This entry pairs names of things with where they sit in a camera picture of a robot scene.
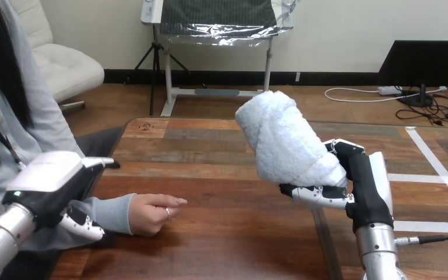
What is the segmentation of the person's hand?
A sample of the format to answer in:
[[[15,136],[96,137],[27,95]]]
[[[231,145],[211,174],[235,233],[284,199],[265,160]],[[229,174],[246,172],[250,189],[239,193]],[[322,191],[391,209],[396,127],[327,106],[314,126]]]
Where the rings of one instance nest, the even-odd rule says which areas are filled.
[[[135,194],[128,211],[131,233],[143,237],[156,235],[187,204],[184,198],[166,194]]]

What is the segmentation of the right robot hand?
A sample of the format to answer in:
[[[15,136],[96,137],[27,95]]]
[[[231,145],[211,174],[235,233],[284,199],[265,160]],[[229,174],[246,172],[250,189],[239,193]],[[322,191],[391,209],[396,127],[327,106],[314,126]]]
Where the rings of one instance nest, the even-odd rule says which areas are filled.
[[[364,147],[343,139],[331,139],[323,144],[345,169],[345,181],[352,182],[352,192],[348,194],[348,188],[341,186],[280,184],[281,193],[313,207],[345,210],[353,221],[354,232],[375,223],[393,228],[393,202],[383,154],[367,155]]]

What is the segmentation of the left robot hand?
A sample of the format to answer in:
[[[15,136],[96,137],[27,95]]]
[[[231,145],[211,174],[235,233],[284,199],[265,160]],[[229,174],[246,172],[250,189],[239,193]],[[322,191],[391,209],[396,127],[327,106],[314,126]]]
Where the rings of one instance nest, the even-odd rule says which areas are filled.
[[[69,202],[83,194],[80,185],[104,169],[118,169],[110,157],[80,157],[75,152],[46,152],[32,160],[6,189],[3,203],[22,206],[34,217],[34,230],[60,226],[94,242],[105,231]]]

